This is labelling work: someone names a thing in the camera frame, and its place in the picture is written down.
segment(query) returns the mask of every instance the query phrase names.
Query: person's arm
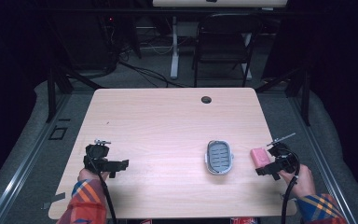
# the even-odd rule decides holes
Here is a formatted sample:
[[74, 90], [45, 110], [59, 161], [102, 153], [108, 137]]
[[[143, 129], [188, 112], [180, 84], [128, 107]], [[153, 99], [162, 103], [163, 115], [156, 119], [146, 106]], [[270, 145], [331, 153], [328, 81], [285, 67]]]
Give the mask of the person's arm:
[[[279, 175], [289, 183], [294, 174], [280, 171]], [[312, 171], [301, 164], [298, 180], [292, 193], [297, 197], [298, 210], [307, 224], [344, 224], [345, 218], [339, 212], [337, 201], [329, 194], [317, 194]]]
[[[108, 173], [102, 173], [106, 179]], [[72, 191], [72, 199], [57, 223], [105, 223], [106, 208], [103, 188], [99, 177], [83, 169]]]

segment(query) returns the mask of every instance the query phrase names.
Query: wooden tabletop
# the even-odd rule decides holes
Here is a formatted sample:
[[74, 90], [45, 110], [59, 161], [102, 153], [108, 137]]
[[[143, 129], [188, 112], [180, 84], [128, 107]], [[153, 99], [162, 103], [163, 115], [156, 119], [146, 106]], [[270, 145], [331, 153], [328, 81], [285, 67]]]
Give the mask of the wooden tabletop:
[[[209, 104], [201, 101], [207, 96]], [[107, 179], [117, 218], [279, 216], [282, 181], [259, 176], [250, 150], [272, 141], [253, 89], [97, 90], [62, 175], [49, 216], [58, 219], [70, 201], [85, 147], [111, 141], [107, 159], [130, 160]], [[226, 175], [212, 175], [205, 152], [211, 140], [228, 142], [234, 154]], [[293, 202], [288, 215], [296, 212]]]
[[153, 0], [154, 7], [285, 7], [287, 0]]

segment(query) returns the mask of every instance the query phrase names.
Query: pink sponge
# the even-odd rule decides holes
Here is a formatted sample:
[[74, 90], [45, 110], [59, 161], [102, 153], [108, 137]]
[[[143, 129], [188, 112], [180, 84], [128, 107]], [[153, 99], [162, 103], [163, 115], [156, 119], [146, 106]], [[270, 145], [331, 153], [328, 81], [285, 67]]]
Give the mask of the pink sponge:
[[270, 164], [269, 155], [267, 155], [267, 151], [262, 147], [252, 149], [251, 156], [256, 169]]

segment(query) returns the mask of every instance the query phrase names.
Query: orange and blue plaid sleeve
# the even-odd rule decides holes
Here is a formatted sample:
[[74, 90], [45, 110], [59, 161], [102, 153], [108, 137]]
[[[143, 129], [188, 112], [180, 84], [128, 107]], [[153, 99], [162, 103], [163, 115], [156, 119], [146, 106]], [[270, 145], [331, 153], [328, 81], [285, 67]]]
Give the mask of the orange and blue plaid sleeve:
[[337, 201], [329, 194], [316, 194], [299, 198], [297, 199], [297, 205], [305, 223], [347, 223], [339, 211]]
[[105, 223], [106, 208], [101, 182], [87, 179], [75, 184], [72, 200], [57, 223]]

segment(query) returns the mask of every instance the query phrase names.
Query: chair backrest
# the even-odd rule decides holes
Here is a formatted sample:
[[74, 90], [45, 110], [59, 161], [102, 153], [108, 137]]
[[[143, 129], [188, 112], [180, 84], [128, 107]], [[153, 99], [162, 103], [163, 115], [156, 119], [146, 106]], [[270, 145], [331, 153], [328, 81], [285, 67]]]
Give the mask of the chair backrest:
[[255, 15], [218, 13], [203, 18], [198, 35], [205, 34], [255, 34], [260, 32], [262, 21]]

